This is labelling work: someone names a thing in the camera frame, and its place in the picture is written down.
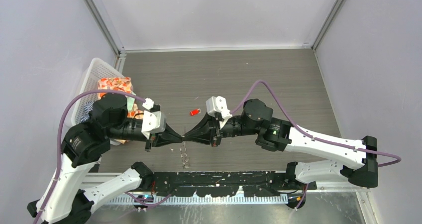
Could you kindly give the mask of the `red key tag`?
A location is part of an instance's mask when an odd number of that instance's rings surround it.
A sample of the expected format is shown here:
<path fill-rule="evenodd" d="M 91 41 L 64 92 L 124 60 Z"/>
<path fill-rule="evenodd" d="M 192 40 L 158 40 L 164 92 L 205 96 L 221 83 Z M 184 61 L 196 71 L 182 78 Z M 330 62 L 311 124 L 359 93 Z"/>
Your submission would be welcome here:
<path fill-rule="evenodd" d="M 200 113 L 201 113 L 200 109 L 195 109 L 195 110 L 190 111 L 190 116 L 195 116 L 195 115 L 198 115 Z"/>

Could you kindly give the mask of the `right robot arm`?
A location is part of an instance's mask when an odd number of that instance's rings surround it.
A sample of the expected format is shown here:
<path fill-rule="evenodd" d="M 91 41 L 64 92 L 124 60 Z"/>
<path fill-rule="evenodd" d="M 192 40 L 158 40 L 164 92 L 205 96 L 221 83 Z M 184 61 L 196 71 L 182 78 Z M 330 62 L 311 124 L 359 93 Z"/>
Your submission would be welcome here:
<path fill-rule="evenodd" d="M 183 140 L 213 147 L 223 138 L 255 135 L 256 145 L 267 151 L 301 152 L 321 157 L 317 162 L 290 162 L 284 183 L 290 189 L 314 181 L 348 181 L 364 187 L 378 186 L 377 139 L 342 139 L 294 126 L 273 117 L 273 109 L 259 99 L 244 102 L 241 115 L 229 114 L 222 97 L 207 100 L 207 114 Z"/>

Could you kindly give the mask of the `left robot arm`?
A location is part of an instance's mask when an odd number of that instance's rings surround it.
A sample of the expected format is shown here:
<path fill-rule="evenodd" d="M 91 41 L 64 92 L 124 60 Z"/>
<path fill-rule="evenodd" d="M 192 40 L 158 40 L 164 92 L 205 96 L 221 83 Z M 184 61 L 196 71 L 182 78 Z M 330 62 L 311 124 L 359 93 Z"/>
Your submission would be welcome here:
<path fill-rule="evenodd" d="M 135 162 L 118 177 L 91 189 L 81 189 L 86 174 L 110 150 L 112 139 L 144 141 L 147 148 L 181 143 L 160 107 L 150 99 L 141 99 L 143 119 L 128 118 L 129 93 L 108 90 L 94 102 L 87 121 L 58 131 L 57 166 L 41 199 L 30 202 L 28 211 L 35 223 L 84 224 L 109 200 L 135 189 L 152 187 L 153 172 L 142 162 Z"/>

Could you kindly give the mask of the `silver perforated keyring plate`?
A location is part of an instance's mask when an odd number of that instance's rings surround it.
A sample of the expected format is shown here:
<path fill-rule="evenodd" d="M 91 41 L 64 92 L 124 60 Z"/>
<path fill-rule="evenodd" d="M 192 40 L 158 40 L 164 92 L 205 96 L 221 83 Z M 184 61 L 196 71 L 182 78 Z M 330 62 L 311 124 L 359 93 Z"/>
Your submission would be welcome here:
<path fill-rule="evenodd" d="M 187 146 L 186 142 L 182 141 L 182 145 L 179 148 L 181 160 L 182 160 L 182 168 L 183 169 L 189 169 L 190 168 L 190 161 L 187 154 Z"/>

